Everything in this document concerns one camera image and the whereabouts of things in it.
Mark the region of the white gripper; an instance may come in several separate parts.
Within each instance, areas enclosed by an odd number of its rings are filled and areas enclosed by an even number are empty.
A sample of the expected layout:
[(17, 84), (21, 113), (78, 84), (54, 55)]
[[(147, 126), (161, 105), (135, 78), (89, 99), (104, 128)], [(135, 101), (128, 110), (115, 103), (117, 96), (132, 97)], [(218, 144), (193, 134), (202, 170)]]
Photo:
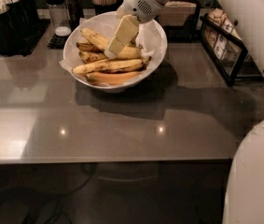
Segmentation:
[(104, 54), (114, 59), (139, 33), (139, 24), (152, 21), (168, 0), (123, 0), (117, 10), (121, 18)]

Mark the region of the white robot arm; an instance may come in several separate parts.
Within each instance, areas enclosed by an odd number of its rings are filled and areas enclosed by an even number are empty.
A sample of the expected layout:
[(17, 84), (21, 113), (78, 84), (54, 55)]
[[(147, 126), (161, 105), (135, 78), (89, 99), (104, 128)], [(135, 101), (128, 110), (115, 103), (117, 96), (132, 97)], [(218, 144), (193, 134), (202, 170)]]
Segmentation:
[[(123, 0), (119, 16), (152, 21), (168, 0)], [(264, 0), (217, 0), (236, 26), (264, 83)], [(222, 224), (264, 224), (264, 120), (239, 144), (229, 171)]]

